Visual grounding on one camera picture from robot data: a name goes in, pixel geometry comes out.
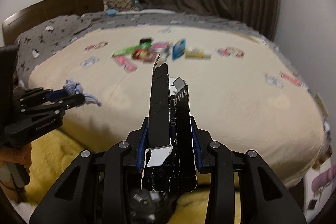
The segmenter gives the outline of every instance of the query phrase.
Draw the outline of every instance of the black cardboard box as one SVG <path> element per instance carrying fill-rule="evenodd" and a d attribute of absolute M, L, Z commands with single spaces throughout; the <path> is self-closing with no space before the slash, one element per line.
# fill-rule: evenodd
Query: black cardboard box
<path fill-rule="evenodd" d="M 142 178 L 149 191 L 191 192 L 197 186 L 188 85 L 177 78 L 174 86 L 177 94 L 170 95 L 166 63 L 153 70 Z"/>

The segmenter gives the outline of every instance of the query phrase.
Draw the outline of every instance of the patterned cushion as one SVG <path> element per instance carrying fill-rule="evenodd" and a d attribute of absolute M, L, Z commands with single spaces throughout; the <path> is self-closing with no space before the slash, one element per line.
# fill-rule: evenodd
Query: patterned cushion
<path fill-rule="evenodd" d="M 107 10 L 109 9 L 115 9 L 118 11 L 143 10 L 143 7 L 139 3 L 139 0 L 107 0 L 106 5 Z"/>

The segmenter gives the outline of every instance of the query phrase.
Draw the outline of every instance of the human hand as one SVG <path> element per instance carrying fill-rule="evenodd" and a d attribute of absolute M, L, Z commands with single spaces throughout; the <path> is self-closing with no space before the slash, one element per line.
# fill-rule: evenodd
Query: human hand
<path fill-rule="evenodd" d="M 32 164 L 32 145 L 26 144 L 21 149 L 7 146 L 0 146 L 0 166 L 3 166 L 5 162 L 13 162 L 23 165 L 28 169 Z"/>

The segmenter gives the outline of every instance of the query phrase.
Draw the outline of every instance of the green package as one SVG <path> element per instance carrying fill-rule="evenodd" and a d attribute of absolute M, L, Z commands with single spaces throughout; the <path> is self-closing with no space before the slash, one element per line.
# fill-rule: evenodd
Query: green package
<path fill-rule="evenodd" d="M 115 53 L 113 53 L 112 56 L 118 56 L 118 55 L 124 55 L 124 54 L 131 54 L 133 53 L 135 50 L 137 49 L 140 49 L 140 48 L 143 48 L 143 49 L 149 49 L 150 46 L 152 45 L 152 42 L 145 42 L 145 43 L 142 43 L 140 45 L 136 45 L 136 46 L 132 46 L 132 47 L 128 47 L 128 48 L 124 48 L 120 51 L 117 51 Z"/>

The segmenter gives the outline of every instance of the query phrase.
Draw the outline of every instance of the wooden headboard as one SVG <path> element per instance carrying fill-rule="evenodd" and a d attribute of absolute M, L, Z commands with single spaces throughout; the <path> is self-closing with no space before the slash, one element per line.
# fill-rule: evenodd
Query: wooden headboard
<path fill-rule="evenodd" d="M 104 10 L 102 0 L 44 0 L 33 4 L 2 22 L 5 45 L 15 43 L 23 32 L 61 15 L 83 15 Z"/>

